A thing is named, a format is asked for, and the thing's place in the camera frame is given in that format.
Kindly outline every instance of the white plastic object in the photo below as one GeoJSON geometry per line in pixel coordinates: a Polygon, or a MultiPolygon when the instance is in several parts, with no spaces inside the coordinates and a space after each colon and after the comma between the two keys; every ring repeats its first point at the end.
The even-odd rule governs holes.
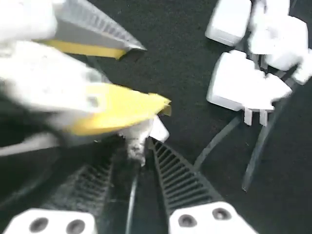
{"type": "Polygon", "coordinates": [[[308,51],[307,24],[295,17],[279,20],[274,51],[266,55],[266,63],[278,70],[287,71],[300,63],[308,51]]]}
{"type": "Polygon", "coordinates": [[[170,234],[257,234],[226,202],[214,202],[173,212],[169,218],[170,234]]]}
{"type": "Polygon", "coordinates": [[[32,41],[16,41],[10,56],[0,57],[0,77],[7,95],[40,111],[100,112],[104,103],[87,93],[101,74],[59,50],[32,41]]]}
{"type": "Polygon", "coordinates": [[[49,133],[39,133],[25,139],[22,143],[0,148],[0,157],[48,149],[58,146],[55,137],[49,133]]]}
{"type": "Polygon", "coordinates": [[[246,54],[233,50],[223,53],[214,67],[207,101],[233,111],[243,108],[244,90],[254,73],[254,62],[246,54]]]}
{"type": "Polygon", "coordinates": [[[97,234],[89,213],[29,209],[15,216],[3,234],[97,234]]]}
{"type": "Polygon", "coordinates": [[[0,43],[52,38],[57,30],[55,8],[62,4],[61,0],[0,1],[0,43]]]}
{"type": "Polygon", "coordinates": [[[233,50],[223,53],[217,62],[207,101],[238,111],[245,110],[244,121],[252,124],[253,112],[260,112],[260,123],[266,125],[267,113],[274,110],[272,102],[286,97],[291,88],[272,74],[254,68],[254,62],[246,54],[233,50]]]}
{"type": "Polygon", "coordinates": [[[290,0],[256,0],[251,17],[250,29],[253,30],[265,17],[287,16],[290,10],[290,0]]]}
{"type": "Polygon", "coordinates": [[[153,128],[150,137],[165,142],[169,137],[169,132],[158,116],[154,117],[153,128]]]}
{"type": "Polygon", "coordinates": [[[246,33],[250,11],[250,0],[219,0],[205,36],[225,45],[236,45],[246,33]]]}
{"type": "Polygon", "coordinates": [[[309,49],[308,53],[303,57],[302,62],[299,64],[297,70],[292,75],[292,78],[304,85],[312,76],[312,50],[309,49]]]}

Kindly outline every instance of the black cable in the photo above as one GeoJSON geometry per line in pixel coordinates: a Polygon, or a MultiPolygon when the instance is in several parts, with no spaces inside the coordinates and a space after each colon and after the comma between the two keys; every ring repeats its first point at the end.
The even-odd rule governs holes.
{"type": "Polygon", "coordinates": [[[138,184],[138,178],[139,178],[140,168],[141,168],[141,164],[139,161],[136,161],[135,163],[136,163],[134,166],[135,176],[132,180],[132,185],[131,185],[131,192],[130,192],[130,198],[129,198],[129,206],[128,206],[128,214],[127,214],[127,223],[126,223],[125,234],[131,234],[133,212],[134,212],[136,193],[137,193],[137,184],[138,184]]]}
{"type": "MultiPolygon", "coordinates": [[[[292,88],[292,93],[295,93],[295,91],[299,87],[299,85],[297,83],[295,83],[293,78],[288,78],[285,81],[285,83],[292,88]]],[[[283,112],[284,108],[288,104],[290,98],[291,98],[291,96],[289,95],[287,98],[280,100],[280,102],[277,104],[277,106],[275,108],[275,111],[272,113],[272,119],[268,122],[268,125],[263,126],[261,131],[260,131],[258,140],[256,142],[254,149],[253,149],[253,153],[251,155],[250,162],[247,166],[247,169],[246,169],[246,172],[245,172],[245,175],[243,178],[242,189],[246,192],[249,189],[250,184],[252,182],[252,179],[254,177],[255,171],[259,166],[259,163],[261,161],[262,152],[266,146],[266,143],[267,143],[270,135],[272,134],[272,130],[273,130],[278,118],[280,117],[281,113],[283,112]]]]}
{"type": "Polygon", "coordinates": [[[214,138],[209,142],[206,148],[200,153],[194,163],[195,170],[199,170],[201,164],[210,154],[210,152],[226,137],[228,136],[232,130],[234,130],[241,123],[241,117],[236,116],[232,119],[230,123],[228,123],[214,138]]]}

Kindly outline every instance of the white plastic piece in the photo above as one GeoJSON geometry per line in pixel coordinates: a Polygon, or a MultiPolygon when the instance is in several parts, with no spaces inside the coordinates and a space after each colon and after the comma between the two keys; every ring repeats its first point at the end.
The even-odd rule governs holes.
{"type": "Polygon", "coordinates": [[[253,123],[253,111],[247,107],[245,107],[244,122],[249,126],[251,126],[253,123]]]}
{"type": "Polygon", "coordinates": [[[0,157],[52,148],[56,147],[57,145],[57,140],[51,134],[40,133],[27,138],[20,144],[9,145],[0,148],[0,157]]]}
{"type": "Polygon", "coordinates": [[[170,234],[257,234],[226,202],[215,202],[174,211],[169,219],[170,234]]]}
{"type": "Polygon", "coordinates": [[[300,85],[304,85],[312,76],[312,50],[303,57],[297,70],[292,75],[293,79],[300,85]]]}
{"type": "Polygon", "coordinates": [[[219,0],[206,30],[206,37],[236,45],[245,35],[251,11],[250,0],[219,0]]]}
{"type": "Polygon", "coordinates": [[[169,137],[169,132],[166,129],[165,125],[161,122],[158,116],[154,117],[153,128],[150,133],[150,137],[159,140],[161,142],[165,142],[169,137]]]}
{"type": "MultiPolygon", "coordinates": [[[[58,8],[62,4],[55,2],[58,8]]],[[[48,39],[55,35],[57,20],[51,0],[0,1],[0,43],[10,40],[48,39]]]]}
{"type": "Polygon", "coordinates": [[[97,234],[97,229],[95,219],[89,213],[29,209],[15,216],[3,234],[33,233],[97,234]]]}
{"type": "MultiPolygon", "coordinates": [[[[287,97],[291,88],[272,74],[254,68],[254,62],[240,51],[223,53],[215,66],[207,101],[234,110],[245,110],[245,123],[252,124],[252,113],[274,110],[273,101],[287,97]]],[[[261,124],[266,125],[264,118],[261,124]]]]}
{"type": "Polygon", "coordinates": [[[278,70],[287,71],[300,63],[308,51],[307,24],[295,17],[279,20],[274,51],[266,55],[266,63],[278,70]]]}
{"type": "Polygon", "coordinates": [[[267,16],[287,16],[290,10],[290,0],[256,0],[250,17],[250,29],[253,30],[267,16]]]}
{"type": "Polygon", "coordinates": [[[8,96],[40,111],[81,110],[99,112],[104,103],[87,93],[101,74],[53,47],[16,41],[11,56],[0,57],[0,77],[8,96]]]}

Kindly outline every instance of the black fabric surface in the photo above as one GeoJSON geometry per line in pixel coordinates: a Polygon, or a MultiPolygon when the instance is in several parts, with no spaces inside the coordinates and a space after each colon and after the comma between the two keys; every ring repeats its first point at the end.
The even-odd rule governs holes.
{"type": "MultiPolygon", "coordinates": [[[[234,112],[205,100],[214,65],[223,52],[230,50],[204,36],[216,0],[91,2],[148,49],[137,62],[101,58],[103,70],[114,83],[159,93],[172,100],[172,116],[162,118],[171,134],[168,144],[194,162],[209,141],[235,116],[234,112]]],[[[292,15],[307,22],[312,29],[311,10],[310,1],[298,0],[292,15]]],[[[208,180],[260,234],[311,233],[311,92],[312,81],[292,97],[271,135],[259,172],[247,194],[241,190],[241,180],[260,130],[256,118],[253,127],[240,125],[202,166],[208,180]]],[[[3,140],[9,141],[12,133],[1,130],[7,136],[3,140]]],[[[36,163],[22,160],[16,169],[13,168],[17,163],[7,159],[8,164],[2,167],[6,171],[1,175],[11,171],[12,178],[23,177],[34,165],[40,168],[51,160],[41,156],[41,159],[39,156],[32,158],[36,163]]],[[[1,184],[5,188],[14,183],[11,181],[2,177],[1,184]]],[[[158,234],[166,230],[157,227],[161,211],[154,204],[156,189],[152,184],[155,181],[148,169],[140,178],[134,233],[158,234]]],[[[127,206],[121,206],[124,206],[120,209],[124,217],[127,206]]]]}

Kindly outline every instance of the screw hole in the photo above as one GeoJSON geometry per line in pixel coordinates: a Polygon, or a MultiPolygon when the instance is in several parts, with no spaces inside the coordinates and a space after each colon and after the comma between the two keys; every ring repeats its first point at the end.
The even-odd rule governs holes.
{"type": "Polygon", "coordinates": [[[183,228],[192,228],[197,225],[196,219],[189,214],[181,215],[178,222],[179,222],[180,227],[183,227],[183,228]]]}
{"type": "Polygon", "coordinates": [[[48,226],[47,218],[38,218],[30,224],[29,230],[31,233],[40,233],[48,226]]]}
{"type": "Polygon", "coordinates": [[[74,221],[71,221],[66,228],[66,233],[67,234],[80,234],[84,231],[85,229],[85,223],[80,220],[76,219],[74,221]]]}
{"type": "Polygon", "coordinates": [[[87,72],[86,79],[91,83],[102,82],[102,75],[98,71],[91,69],[87,72]]]}
{"type": "Polygon", "coordinates": [[[88,97],[87,98],[87,101],[88,101],[88,104],[91,106],[91,107],[98,107],[99,104],[98,104],[98,99],[96,97],[88,97]]]}
{"type": "Polygon", "coordinates": [[[232,218],[231,214],[223,208],[214,209],[213,216],[216,220],[229,220],[232,218]]]}

